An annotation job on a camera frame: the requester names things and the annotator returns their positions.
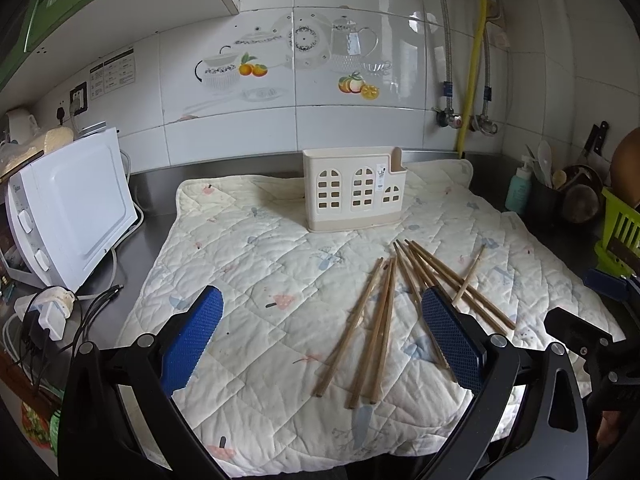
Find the yellow gas pipe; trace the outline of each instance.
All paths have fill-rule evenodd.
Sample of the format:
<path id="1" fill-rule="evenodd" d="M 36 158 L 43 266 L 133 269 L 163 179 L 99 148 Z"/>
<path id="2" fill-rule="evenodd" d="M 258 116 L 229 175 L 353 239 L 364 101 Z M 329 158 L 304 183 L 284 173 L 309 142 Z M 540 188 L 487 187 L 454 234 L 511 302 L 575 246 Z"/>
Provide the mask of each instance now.
<path id="1" fill-rule="evenodd" d="M 465 106 L 462 111 L 462 127 L 458 132 L 458 141 L 456 149 L 458 156 L 462 158 L 465 150 L 466 131 L 469 128 L 471 114 L 473 113 L 474 100 L 476 97 L 476 80 L 478 79 L 478 66 L 480 64 L 480 48 L 482 47 L 482 34 L 486 25 L 486 0 L 480 0 L 480 15 L 478 17 L 478 28 L 476 28 L 476 36 L 474 37 L 474 47 L 471 51 L 471 62 L 469 64 L 469 78 L 466 82 L 466 99 Z"/>

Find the teal pump bottle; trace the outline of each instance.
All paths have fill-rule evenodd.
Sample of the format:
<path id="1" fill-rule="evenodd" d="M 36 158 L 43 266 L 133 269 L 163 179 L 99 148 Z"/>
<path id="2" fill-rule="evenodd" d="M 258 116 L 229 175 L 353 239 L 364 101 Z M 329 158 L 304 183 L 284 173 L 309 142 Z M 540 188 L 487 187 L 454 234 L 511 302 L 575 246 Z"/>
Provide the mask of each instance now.
<path id="1" fill-rule="evenodd" d="M 531 191 L 531 173 L 533 173 L 532 158 L 523 155 L 522 160 L 524 164 L 521 168 L 518 168 L 516 174 L 511 177 L 507 200 L 504 202 L 505 208 L 519 215 L 524 213 L 524 208 L 527 205 L 529 192 Z"/>

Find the lime green dish rack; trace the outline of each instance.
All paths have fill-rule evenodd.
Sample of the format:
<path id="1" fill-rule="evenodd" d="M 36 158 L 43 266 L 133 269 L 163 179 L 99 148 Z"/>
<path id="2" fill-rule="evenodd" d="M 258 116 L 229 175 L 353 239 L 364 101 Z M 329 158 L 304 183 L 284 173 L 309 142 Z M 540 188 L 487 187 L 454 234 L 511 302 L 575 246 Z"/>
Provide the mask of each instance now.
<path id="1" fill-rule="evenodd" d="M 622 202 L 609 189 L 604 188 L 602 194 L 606 199 L 604 232 L 602 240 L 594 247 L 598 256 L 598 270 L 612 276 L 631 276 L 631 267 L 607 251 L 607 247 L 612 238 L 617 238 L 640 256 L 640 213 Z"/>

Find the microwave knob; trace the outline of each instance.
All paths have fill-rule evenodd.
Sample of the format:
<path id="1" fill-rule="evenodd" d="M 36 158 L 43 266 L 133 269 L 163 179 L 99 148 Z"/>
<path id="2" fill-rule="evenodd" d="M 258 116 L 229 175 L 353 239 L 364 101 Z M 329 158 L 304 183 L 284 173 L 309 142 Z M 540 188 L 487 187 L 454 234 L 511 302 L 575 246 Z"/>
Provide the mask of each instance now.
<path id="1" fill-rule="evenodd" d="M 31 219 L 31 215 L 26 209 L 23 209 L 18 213 L 18 220 L 20 221 L 20 225 L 24 229 L 24 232 L 29 234 L 33 231 L 33 219 Z"/>
<path id="2" fill-rule="evenodd" d="M 44 253 L 42 249 L 38 249 L 36 251 L 35 257 L 36 257 L 37 263 L 42 267 L 42 270 L 44 270 L 45 272 L 49 270 L 49 267 L 51 266 L 51 262 L 49 261 L 49 258 L 47 257 L 47 255 Z"/>

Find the white microwave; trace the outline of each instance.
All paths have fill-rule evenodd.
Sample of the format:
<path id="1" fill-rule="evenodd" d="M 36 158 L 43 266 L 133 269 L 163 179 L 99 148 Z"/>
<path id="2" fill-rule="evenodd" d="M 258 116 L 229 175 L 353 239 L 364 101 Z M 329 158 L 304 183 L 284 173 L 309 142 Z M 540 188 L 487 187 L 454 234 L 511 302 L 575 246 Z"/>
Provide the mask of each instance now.
<path id="1" fill-rule="evenodd" d="M 11 177 L 6 213 L 31 272 L 9 275 L 75 292 L 136 221 L 115 128 L 49 153 Z"/>

